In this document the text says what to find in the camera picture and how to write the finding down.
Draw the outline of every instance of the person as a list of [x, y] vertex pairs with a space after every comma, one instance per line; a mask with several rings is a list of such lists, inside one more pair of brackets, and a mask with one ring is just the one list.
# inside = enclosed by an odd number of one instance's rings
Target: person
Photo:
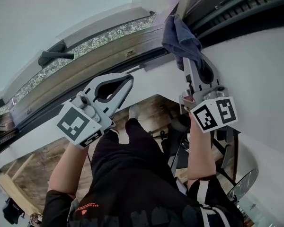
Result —
[[119, 144], [113, 130], [100, 138], [91, 160], [93, 180], [80, 202], [75, 194], [88, 148], [68, 145], [49, 180], [42, 226], [243, 226], [215, 176], [210, 134], [190, 115], [186, 196], [157, 142], [139, 124], [139, 112], [138, 105], [129, 110], [128, 144]]

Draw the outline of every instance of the clothing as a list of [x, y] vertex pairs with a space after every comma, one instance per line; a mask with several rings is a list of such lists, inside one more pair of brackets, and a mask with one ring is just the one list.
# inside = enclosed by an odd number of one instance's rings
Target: clothing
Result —
[[[93, 182], [78, 207], [70, 211], [72, 198], [67, 194], [47, 193], [42, 226], [203, 226], [196, 200], [199, 181], [183, 195], [156, 141], [136, 119], [130, 119], [125, 128], [128, 145], [118, 144], [114, 132], [97, 144]], [[227, 199], [217, 178], [202, 180], [208, 181], [205, 204], [222, 210], [231, 226], [243, 226], [242, 214]], [[207, 211], [210, 224], [224, 226], [216, 211]]]
[[162, 45], [175, 55], [180, 70], [184, 70], [183, 57], [193, 60], [197, 68], [203, 70], [201, 43], [178, 16], [171, 15], [167, 18]]

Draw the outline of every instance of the sticker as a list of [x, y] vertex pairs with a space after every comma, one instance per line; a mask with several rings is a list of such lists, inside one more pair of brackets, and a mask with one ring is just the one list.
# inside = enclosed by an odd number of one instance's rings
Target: sticker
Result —
[[96, 133], [94, 133], [92, 136], [88, 137], [85, 141], [81, 142], [80, 145], [82, 147], [88, 146], [90, 143], [94, 142], [96, 139], [98, 139], [102, 135], [101, 130], [98, 130]]
[[216, 104], [223, 124], [236, 120], [236, 114], [232, 108], [230, 99], [216, 101]]
[[200, 126], [204, 131], [218, 126], [217, 122], [214, 120], [213, 115], [210, 113], [206, 105], [203, 105], [202, 107], [194, 111], [193, 114], [195, 115], [195, 118], [198, 120]]
[[89, 119], [74, 108], [70, 108], [57, 124], [69, 138], [75, 141], [88, 124]]

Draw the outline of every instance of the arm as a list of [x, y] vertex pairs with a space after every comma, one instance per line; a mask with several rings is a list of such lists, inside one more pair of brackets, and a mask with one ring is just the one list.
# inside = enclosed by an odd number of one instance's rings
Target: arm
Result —
[[69, 143], [49, 180], [49, 190], [75, 196], [89, 148], [80, 149]]
[[188, 189], [199, 178], [216, 174], [216, 165], [210, 143], [210, 133], [204, 134], [194, 117], [191, 114], [189, 114], [189, 117], [191, 126], [187, 173]]

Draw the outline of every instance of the sleeve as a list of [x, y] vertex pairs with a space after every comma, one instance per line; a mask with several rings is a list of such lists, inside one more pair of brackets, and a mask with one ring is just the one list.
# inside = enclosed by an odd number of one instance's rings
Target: sleeve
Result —
[[55, 190], [48, 191], [41, 226], [66, 226], [72, 201], [72, 197], [66, 193]]
[[[208, 181], [207, 190], [199, 189], [200, 181]], [[205, 204], [210, 206], [221, 206], [224, 207], [229, 213], [236, 216], [240, 221], [244, 222], [244, 218], [242, 213], [238, 210], [238, 208], [228, 199], [224, 190], [222, 189], [219, 180], [217, 179], [216, 175], [212, 175], [209, 177], [204, 177], [195, 181], [189, 191], [187, 196], [191, 199], [198, 200], [198, 193], [205, 191]]]

